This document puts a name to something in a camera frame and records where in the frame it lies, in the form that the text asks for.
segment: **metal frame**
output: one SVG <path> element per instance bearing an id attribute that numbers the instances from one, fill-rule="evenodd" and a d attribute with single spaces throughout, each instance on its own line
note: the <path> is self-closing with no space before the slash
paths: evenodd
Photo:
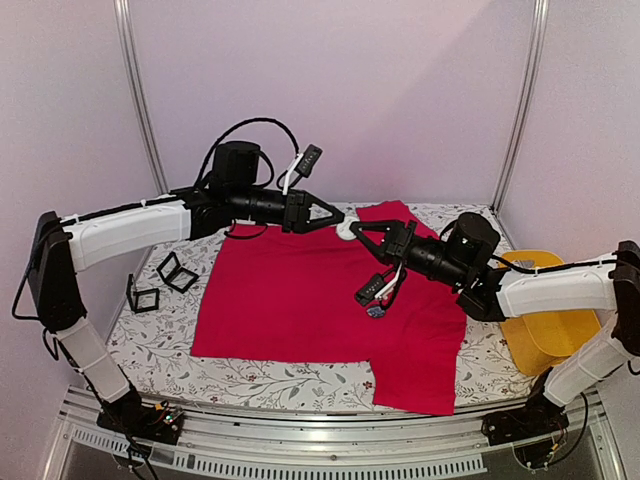
<path id="1" fill-rule="evenodd" d="M 624 479 L 624 470 L 600 397 L 588 395 L 589 428 L 605 479 Z M 152 402 L 150 396 L 145 400 Z M 215 478 L 289 480 L 405 480 L 456 478 L 483 473 L 491 447 L 480 433 L 489 410 L 460 409 L 453 417 L 401 412 L 326 415 L 259 411 L 183 402 L 186 421 L 177 446 L 153 444 L 158 467 Z M 518 406 L 502 402 L 491 409 Z M 124 457 L 127 440 L 95 425 L 99 404 L 91 393 L 71 387 L 61 407 L 57 442 L 44 476 L 59 479 L 71 442 Z M 571 430 L 582 425 L 578 400 L 567 408 Z M 518 442 L 515 446 L 530 442 Z"/>
<path id="2" fill-rule="evenodd" d="M 158 146 L 156 145 L 153 129 L 151 128 L 149 109 L 147 107 L 144 89 L 142 88 L 140 65 L 138 64 L 131 14 L 129 12 L 129 0 L 114 0 L 114 5 L 118 32 L 120 34 L 120 44 L 122 46 L 122 56 L 129 79 L 133 105 L 138 117 L 138 124 L 140 125 L 140 133 L 142 134 L 142 140 L 149 160 L 149 167 L 151 168 L 151 175 L 153 176 L 153 181 L 158 193 L 167 193 L 169 192 L 169 184 L 167 183 L 162 162 L 160 161 Z"/>
<path id="3" fill-rule="evenodd" d="M 129 79 L 129 87 L 131 89 L 136 115 L 138 117 L 138 123 L 140 125 L 140 131 L 142 133 L 145 150 L 149 160 L 149 167 L 151 168 L 151 174 L 158 192 L 161 194 L 167 193 L 169 191 L 169 186 L 153 134 L 149 110 L 142 85 L 142 77 L 140 75 L 140 65 L 138 63 L 135 48 L 129 0 L 114 0 L 114 5 L 118 23 L 118 32 L 120 34 L 120 43 L 122 45 L 122 55 L 127 71 L 127 77 Z M 509 189 L 531 100 L 533 98 L 533 91 L 536 78 L 538 76 L 542 48 L 544 45 L 548 10 L 549 0 L 535 0 L 531 38 L 529 41 L 529 52 L 527 54 L 525 76 L 522 83 L 522 89 L 520 91 L 520 98 L 518 100 L 517 113 L 511 129 L 507 153 L 499 174 L 498 184 L 490 205 L 491 210 L 496 214 L 498 220 Z"/>
<path id="4" fill-rule="evenodd" d="M 513 169 L 520 150 L 524 128 L 533 98 L 533 91 L 538 76 L 540 58 L 542 57 L 542 47 L 544 45 L 544 34 L 547 28 L 547 13 L 549 10 L 548 0 L 535 0 L 533 13 L 533 26 L 531 29 L 531 40 L 529 41 L 529 53 L 527 55 L 527 66 L 525 69 L 522 90 L 518 101 L 518 110 L 511 130 L 507 154 L 500 171 L 498 185 L 491 202 L 491 210 L 500 216 L 500 211 L 504 205 L 509 183 L 513 175 Z"/>

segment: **white wall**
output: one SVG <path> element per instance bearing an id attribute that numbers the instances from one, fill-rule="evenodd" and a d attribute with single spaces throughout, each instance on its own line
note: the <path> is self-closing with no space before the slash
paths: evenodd
<path id="1" fill-rule="evenodd" d="M 518 247 L 579 260 L 640 242 L 640 4 L 551 2 L 535 98 L 502 218 Z M 601 394 L 640 477 L 640 380 Z"/>
<path id="2" fill-rule="evenodd" d="M 0 478 L 33 480 L 75 374 L 41 327 L 10 318 L 38 216 L 155 195 L 135 121 L 112 2 L 4 2 L 0 15 Z M 105 334 L 138 253 L 81 275 Z M 30 294 L 23 312 L 33 312 Z"/>
<path id="3" fill-rule="evenodd" d="M 533 3 L 132 2 L 169 183 L 191 184 L 227 127 L 275 116 L 325 151 L 301 188 L 327 200 L 488 203 L 504 159 Z M 247 128 L 283 170 L 288 140 Z"/>

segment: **white arm segment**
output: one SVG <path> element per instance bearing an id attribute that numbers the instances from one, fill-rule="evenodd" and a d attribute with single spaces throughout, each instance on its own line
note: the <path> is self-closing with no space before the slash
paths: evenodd
<path id="1" fill-rule="evenodd" d="M 74 216 L 62 220 L 73 220 Z M 189 238 L 191 212 L 182 200 L 113 213 L 64 227 L 76 272 L 158 243 Z"/>
<path id="2" fill-rule="evenodd" d="M 561 365 L 554 367 L 544 384 L 544 396 L 564 407 L 587 388 L 634 358 L 622 343 L 611 337 L 616 316 L 595 337 Z"/>
<path id="3" fill-rule="evenodd" d="M 615 259 L 603 255 L 598 260 Z M 496 294 L 507 318 L 527 313 L 563 310 L 615 310 L 616 297 L 609 272 L 615 264 L 575 267 L 558 272 L 530 275 L 507 272 Z"/>
<path id="4" fill-rule="evenodd" d="M 74 326 L 58 331 L 54 336 L 96 387 L 102 399 L 111 403 L 129 391 L 127 377 L 86 317 L 78 320 Z"/>

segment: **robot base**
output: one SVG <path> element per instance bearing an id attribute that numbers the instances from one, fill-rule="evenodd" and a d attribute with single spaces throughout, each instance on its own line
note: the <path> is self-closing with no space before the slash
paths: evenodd
<path id="1" fill-rule="evenodd" d="M 544 383 L 550 372 L 548 370 L 538 378 L 523 407 L 485 415 L 482 433 L 489 439 L 489 445 L 526 440 L 569 426 L 564 408 L 551 403 L 544 396 Z"/>
<path id="2" fill-rule="evenodd" d="M 142 407 L 144 414 L 142 418 L 157 417 L 158 414 L 153 407 Z M 135 438 L 143 438 L 145 440 L 151 440 L 152 442 L 166 443 L 168 445 L 177 445 L 180 434 L 182 433 L 182 425 L 184 423 L 184 416 L 176 416 L 176 419 L 170 425 L 160 421 L 158 424 L 147 424 L 146 422 L 140 422 L 136 426 L 128 426 L 125 432 L 121 423 L 115 423 L 113 417 L 100 412 L 98 416 L 98 426 L 105 430 L 111 430 L 112 432 L 123 433 L 131 435 Z"/>

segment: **yellow container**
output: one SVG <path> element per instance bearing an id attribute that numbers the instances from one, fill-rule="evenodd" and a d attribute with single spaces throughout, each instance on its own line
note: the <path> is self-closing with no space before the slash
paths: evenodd
<path id="1" fill-rule="evenodd" d="M 527 268 L 561 265 L 560 257 L 540 250 L 516 250 L 502 256 Z M 537 376 L 561 364 L 600 330 L 593 310 L 545 312 L 510 318 L 501 324 L 513 361 L 525 375 Z"/>

